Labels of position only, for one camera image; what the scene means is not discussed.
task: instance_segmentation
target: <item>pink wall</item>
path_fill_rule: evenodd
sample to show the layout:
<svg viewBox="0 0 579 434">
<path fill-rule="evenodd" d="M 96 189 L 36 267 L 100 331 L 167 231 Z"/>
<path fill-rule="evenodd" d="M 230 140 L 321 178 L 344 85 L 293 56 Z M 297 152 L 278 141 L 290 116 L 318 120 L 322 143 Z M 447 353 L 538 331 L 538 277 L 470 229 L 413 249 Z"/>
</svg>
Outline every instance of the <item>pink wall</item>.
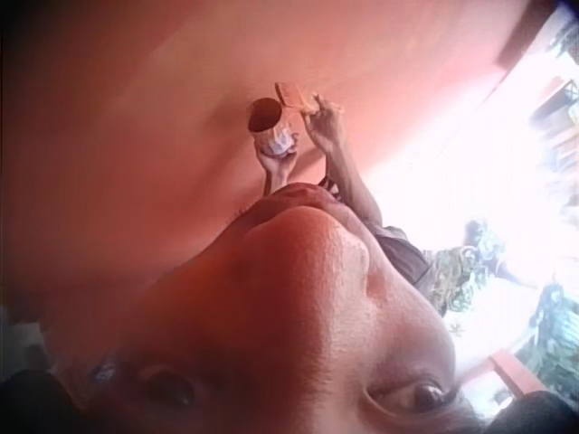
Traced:
<svg viewBox="0 0 579 434">
<path fill-rule="evenodd" d="M 367 170 L 473 83 L 484 98 L 528 1 L 68 3 L 30 19 L 4 77 L 5 284 L 53 303 L 144 287 L 258 197 L 245 110 L 274 81 L 345 106 Z"/>
</svg>

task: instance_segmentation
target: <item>hand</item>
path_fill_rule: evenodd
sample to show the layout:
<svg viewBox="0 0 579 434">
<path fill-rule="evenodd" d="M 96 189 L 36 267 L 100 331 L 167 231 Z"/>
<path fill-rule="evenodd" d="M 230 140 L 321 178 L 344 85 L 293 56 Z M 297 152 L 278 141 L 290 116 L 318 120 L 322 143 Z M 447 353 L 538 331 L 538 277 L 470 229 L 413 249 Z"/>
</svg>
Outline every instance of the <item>hand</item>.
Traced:
<svg viewBox="0 0 579 434">
<path fill-rule="evenodd" d="M 315 113 L 302 112 L 302 117 L 311 141 L 327 156 L 346 145 L 346 133 L 342 122 L 344 110 L 318 94 L 314 95 L 314 99 L 319 105 L 319 110 Z"/>
<path fill-rule="evenodd" d="M 292 135 L 294 145 L 281 156 L 266 156 L 256 147 L 255 153 L 257 159 L 260 161 L 261 167 L 272 177 L 277 179 L 285 179 L 290 176 L 293 167 L 296 165 L 298 157 L 298 133 Z"/>
</svg>

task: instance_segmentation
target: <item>person's right hand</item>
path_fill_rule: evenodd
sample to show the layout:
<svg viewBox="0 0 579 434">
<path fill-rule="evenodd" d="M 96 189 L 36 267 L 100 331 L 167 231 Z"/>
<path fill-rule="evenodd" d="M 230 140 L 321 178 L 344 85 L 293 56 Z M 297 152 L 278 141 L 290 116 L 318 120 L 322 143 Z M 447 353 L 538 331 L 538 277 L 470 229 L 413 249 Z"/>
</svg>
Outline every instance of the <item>person's right hand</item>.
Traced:
<svg viewBox="0 0 579 434">
<path fill-rule="evenodd" d="M 318 94 L 314 95 L 314 99 L 319 105 L 319 110 L 315 113 L 302 112 L 302 117 L 311 141 L 327 156 L 346 145 L 342 121 L 344 110 Z"/>
</svg>

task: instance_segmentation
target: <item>forearm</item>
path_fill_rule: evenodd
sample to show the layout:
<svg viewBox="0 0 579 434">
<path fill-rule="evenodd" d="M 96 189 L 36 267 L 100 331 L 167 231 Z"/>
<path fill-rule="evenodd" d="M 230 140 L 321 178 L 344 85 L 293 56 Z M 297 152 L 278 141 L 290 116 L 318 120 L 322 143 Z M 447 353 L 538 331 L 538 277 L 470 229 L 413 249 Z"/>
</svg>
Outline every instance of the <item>forearm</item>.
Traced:
<svg viewBox="0 0 579 434">
<path fill-rule="evenodd" d="M 269 196 L 274 194 L 280 188 L 285 187 L 288 184 L 288 177 L 286 175 L 272 174 L 270 172 L 265 173 L 265 185 L 263 187 L 263 195 Z"/>
<path fill-rule="evenodd" d="M 342 201 L 362 221 L 382 226 L 380 208 L 358 173 L 348 146 L 336 146 L 326 159 L 329 175 L 337 184 Z"/>
</svg>

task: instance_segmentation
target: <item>cylindrical container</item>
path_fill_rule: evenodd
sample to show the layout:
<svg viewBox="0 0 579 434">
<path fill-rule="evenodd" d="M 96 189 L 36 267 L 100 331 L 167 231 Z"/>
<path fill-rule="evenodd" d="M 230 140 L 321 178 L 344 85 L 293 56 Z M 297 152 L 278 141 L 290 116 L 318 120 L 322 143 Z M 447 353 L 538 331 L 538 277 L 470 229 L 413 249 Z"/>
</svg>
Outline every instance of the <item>cylindrical container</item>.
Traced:
<svg viewBox="0 0 579 434">
<path fill-rule="evenodd" d="M 290 123 L 280 102 L 273 98 L 261 98 L 250 106 L 247 128 L 257 146 L 266 156 L 282 156 L 292 146 Z"/>
</svg>

